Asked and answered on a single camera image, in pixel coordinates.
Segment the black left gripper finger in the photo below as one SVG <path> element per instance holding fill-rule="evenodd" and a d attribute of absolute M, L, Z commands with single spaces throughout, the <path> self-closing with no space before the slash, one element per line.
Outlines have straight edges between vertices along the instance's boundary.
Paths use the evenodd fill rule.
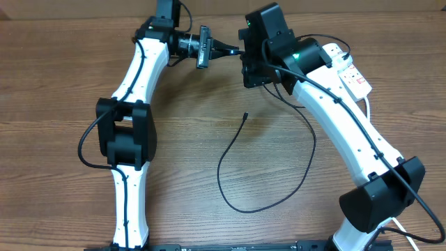
<path fill-rule="evenodd" d="M 210 52 L 209 59 L 213 60 L 224 56 L 236 56 L 236 55 L 241 55 L 243 53 L 244 52 L 240 50 L 212 50 Z"/>
<path fill-rule="evenodd" d="M 239 52 L 239 47 L 233 45 L 227 45 L 217 39 L 212 41 L 212 51 L 213 52 Z"/>

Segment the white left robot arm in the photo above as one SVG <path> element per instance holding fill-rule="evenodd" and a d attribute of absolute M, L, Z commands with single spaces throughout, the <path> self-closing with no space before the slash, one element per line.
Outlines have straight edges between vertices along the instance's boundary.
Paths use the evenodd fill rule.
<path fill-rule="evenodd" d="M 122 83 L 112 97 L 98 100 L 96 118 L 79 140 L 81 162 L 108 169 L 114 178 L 116 228 L 108 250 L 148 249 L 146 176 L 157 148 L 151 101 L 164 68 L 196 59 L 202 69 L 213 59 L 241 54 L 214 39 L 207 26 L 197 35 L 178 30 L 184 7 L 179 0 L 157 2 L 155 15 L 135 32 L 134 56 Z"/>

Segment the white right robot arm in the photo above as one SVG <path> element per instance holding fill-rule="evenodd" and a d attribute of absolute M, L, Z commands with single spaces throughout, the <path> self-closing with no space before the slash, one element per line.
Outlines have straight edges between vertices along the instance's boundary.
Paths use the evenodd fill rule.
<path fill-rule="evenodd" d="M 327 250 L 372 250 L 389 222 L 414 202 L 426 173 L 419 158 L 404 158 L 372 126 L 357 102 L 371 87 L 353 65 L 348 44 L 286 28 L 239 32 L 245 86 L 281 84 L 320 123 L 343 158 L 355 188 L 339 199 L 344 221 Z"/>

